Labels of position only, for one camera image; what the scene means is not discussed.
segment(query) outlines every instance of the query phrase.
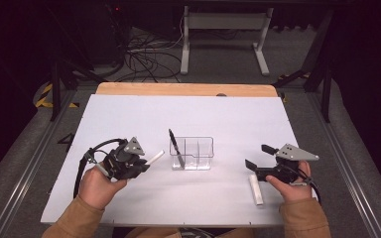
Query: pen holder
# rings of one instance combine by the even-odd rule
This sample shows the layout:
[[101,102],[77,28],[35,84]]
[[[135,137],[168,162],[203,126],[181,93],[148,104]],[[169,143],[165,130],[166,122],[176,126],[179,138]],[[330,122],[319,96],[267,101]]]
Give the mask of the pen holder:
[[214,157],[213,138],[211,137],[176,137],[179,153],[170,142],[170,155],[174,171],[207,171],[211,168]]

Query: black pen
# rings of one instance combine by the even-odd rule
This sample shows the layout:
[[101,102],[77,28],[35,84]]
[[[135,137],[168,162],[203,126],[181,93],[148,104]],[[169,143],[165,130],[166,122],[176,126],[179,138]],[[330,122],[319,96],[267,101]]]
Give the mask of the black pen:
[[182,168],[185,168],[184,158],[182,158],[182,154],[179,151],[179,147],[178,147],[178,143],[176,142],[175,135],[173,135],[173,132],[170,129],[169,129],[169,135],[170,135],[170,139],[172,140],[173,147],[175,147],[176,153],[178,153],[179,163],[181,164]]

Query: person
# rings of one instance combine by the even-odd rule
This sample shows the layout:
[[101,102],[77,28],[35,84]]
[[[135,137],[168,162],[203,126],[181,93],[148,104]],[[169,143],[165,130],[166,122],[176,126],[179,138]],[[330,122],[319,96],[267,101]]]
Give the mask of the person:
[[[300,161],[299,168],[311,176],[308,162]],[[326,216],[312,196],[312,188],[293,186],[281,182],[273,176],[267,181],[280,192],[284,198],[279,212],[284,220],[286,238],[292,237],[330,237]],[[127,180],[110,181],[97,167],[89,169],[79,186],[78,196],[66,208],[60,219],[48,228],[44,238],[51,237],[92,237],[103,215],[104,208],[117,191],[125,187]],[[125,238],[181,238],[179,228],[147,228],[133,229]],[[255,237],[254,229],[237,228],[217,237]]]

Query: sleeve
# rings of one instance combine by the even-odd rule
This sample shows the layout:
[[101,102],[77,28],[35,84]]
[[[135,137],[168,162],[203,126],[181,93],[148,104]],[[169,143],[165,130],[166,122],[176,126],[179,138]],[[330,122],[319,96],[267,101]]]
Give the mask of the sleeve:
[[104,210],[95,209],[77,196],[63,215],[43,234],[43,238],[92,237]]
[[280,213],[286,238],[330,237],[326,216],[315,198],[285,202]]

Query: floor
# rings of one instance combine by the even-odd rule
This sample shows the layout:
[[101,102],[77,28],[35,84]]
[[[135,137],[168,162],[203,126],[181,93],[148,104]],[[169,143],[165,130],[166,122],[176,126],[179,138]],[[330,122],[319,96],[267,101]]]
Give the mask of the floor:
[[[258,34],[239,32],[231,40],[223,40],[199,33],[190,41],[189,73],[159,81],[271,84],[281,74],[300,68],[316,32],[270,30],[263,51],[270,76],[261,75],[251,49]],[[181,46],[160,52],[180,58]],[[156,59],[157,75],[169,75],[180,69],[178,60],[171,56],[157,55]],[[97,73],[106,70],[102,67]],[[107,79],[154,83],[148,73],[125,76],[130,72],[124,66]],[[297,79],[278,91],[285,95],[283,103],[299,146],[322,158],[312,163],[312,169],[332,236],[381,237],[381,177],[343,107],[338,86],[332,85],[330,123],[324,123],[318,113],[320,88],[315,93],[305,93],[304,82],[305,79]],[[66,155],[67,146],[60,140],[75,133],[89,95],[96,87],[93,81],[80,80],[76,91],[63,90],[65,110],[60,116],[50,122],[52,108],[40,107],[8,151],[0,164],[0,237],[39,237],[49,227],[41,224],[40,219]],[[79,106],[68,107],[70,103]],[[111,233],[111,227],[100,227],[95,237],[111,237]],[[283,228],[262,228],[259,237],[284,237]]]

